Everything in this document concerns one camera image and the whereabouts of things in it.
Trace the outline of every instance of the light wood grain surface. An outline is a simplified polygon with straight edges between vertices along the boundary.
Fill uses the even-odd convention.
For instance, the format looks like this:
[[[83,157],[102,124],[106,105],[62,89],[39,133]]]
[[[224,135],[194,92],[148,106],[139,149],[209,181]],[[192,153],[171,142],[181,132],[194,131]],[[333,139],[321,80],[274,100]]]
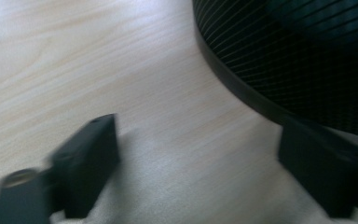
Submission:
[[[122,163],[76,223],[336,223],[202,58],[191,1],[0,0],[0,178],[111,113]]]

